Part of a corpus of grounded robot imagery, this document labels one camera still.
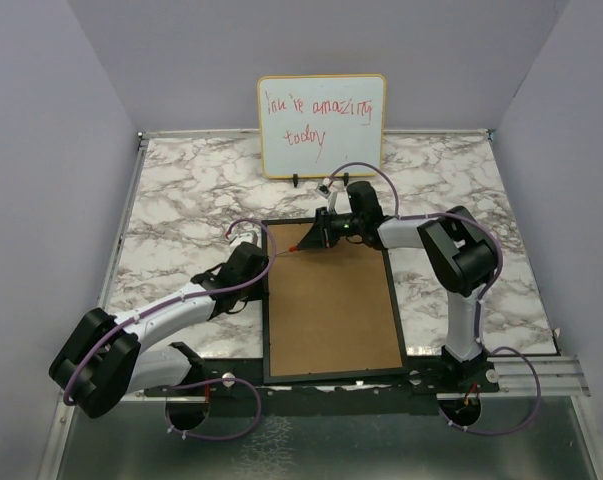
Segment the black picture frame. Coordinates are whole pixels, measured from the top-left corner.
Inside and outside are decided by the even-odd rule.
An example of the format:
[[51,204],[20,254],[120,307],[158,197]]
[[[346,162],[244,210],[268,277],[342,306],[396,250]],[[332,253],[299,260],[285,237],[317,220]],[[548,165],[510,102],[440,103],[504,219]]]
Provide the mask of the black picture frame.
[[[276,252],[296,245],[309,219],[270,220]],[[276,379],[399,369],[407,357],[385,251],[341,240],[276,258],[264,282],[263,359]]]

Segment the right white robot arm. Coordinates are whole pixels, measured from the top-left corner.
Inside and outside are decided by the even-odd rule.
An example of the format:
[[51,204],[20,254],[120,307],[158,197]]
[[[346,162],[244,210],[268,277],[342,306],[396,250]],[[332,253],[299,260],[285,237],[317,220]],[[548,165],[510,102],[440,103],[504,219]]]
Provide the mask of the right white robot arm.
[[330,180],[320,183],[316,191],[328,205],[315,211],[312,227],[296,248],[330,249],[342,238],[358,236],[375,250],[424,250],[447,292],[448,327],[440,378],[450,390],[467,388],[487,357],[481,333],[482,302],[503,268],[496,238],[463,206],[411,216],[387,215],[368,181],[346,187],[350,211],[345,214],[334,208],[337,192]]

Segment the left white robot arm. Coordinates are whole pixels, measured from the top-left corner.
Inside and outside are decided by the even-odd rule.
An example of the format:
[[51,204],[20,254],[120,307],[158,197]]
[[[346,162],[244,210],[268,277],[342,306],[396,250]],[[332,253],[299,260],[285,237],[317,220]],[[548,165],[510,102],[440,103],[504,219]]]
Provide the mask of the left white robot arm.
[[115,314],[100,307],[88,311],[49,367],[63,403],[98,418],[135,390],[170,385],[183,395],[195,392],[202,371],[192,357],[175,346],[159,353],[150,348],[248,302],[273,263],[260,247],[242,242],[227,261],[146,306]]

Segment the black whiteboard stand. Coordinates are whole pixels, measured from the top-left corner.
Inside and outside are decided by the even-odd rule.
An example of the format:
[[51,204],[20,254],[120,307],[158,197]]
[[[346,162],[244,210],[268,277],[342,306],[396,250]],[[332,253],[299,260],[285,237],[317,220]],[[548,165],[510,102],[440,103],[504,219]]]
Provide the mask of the black whiteboard stand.
[[[299,186],[300,179],[301,177],[298,174],[292,175],[292,183],[295,188]],[[342,176],[325,177],[325,180],[327,180],[330,185],[332,185],[335,181],[340,180],[344,186],[347,186],[350,183],[351,176],[348,172],[345,172]]]

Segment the yellow-framed whiteboard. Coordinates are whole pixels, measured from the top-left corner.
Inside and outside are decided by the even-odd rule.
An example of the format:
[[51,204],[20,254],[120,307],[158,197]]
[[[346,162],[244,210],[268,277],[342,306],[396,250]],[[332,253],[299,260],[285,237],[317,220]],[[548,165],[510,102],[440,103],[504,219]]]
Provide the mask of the yellow-framed whiteboard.
[[263,173],[370,176],[381,165],[387,82],[381,74],[266,76],[257,83]]

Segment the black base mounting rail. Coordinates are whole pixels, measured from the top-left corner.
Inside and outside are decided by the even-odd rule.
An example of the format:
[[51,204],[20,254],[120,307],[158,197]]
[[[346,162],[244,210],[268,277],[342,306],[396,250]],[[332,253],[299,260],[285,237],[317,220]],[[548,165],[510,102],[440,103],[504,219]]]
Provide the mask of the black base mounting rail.
[[454,370],[439,356],[408,356],[399,369],[278,379],[269,375],[268,358],[205,359],[186,381],[215,379],[226,373],[253,384],[263,413],[279,416],[435,415],[439,395],[456,400],[468,393],[482,396],[499,391],[495,365],[485,357],[469,373]]

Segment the aluminium table edge rail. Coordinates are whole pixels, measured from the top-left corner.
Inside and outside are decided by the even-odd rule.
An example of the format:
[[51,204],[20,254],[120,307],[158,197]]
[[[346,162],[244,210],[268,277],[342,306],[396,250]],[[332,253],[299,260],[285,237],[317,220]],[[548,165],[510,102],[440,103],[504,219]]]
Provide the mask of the aluminium table edge rail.
[[138,183],[143,169],[145,155],[147,152],[148,140],[144,138],[143,132],[137,133],[137,149],[135,160],[132,167],[131,179],[126,188],[126,195],[115,229],[115,237],[106,263],[106,270],[101,288],[99,290],[94,307],[107,307],[110,301],[113,282],[116,276],[117,268],[120,261],[121,251],[125,241],[125,235],[129,225],[130,215],[132,213],[135,195],[138,188]]

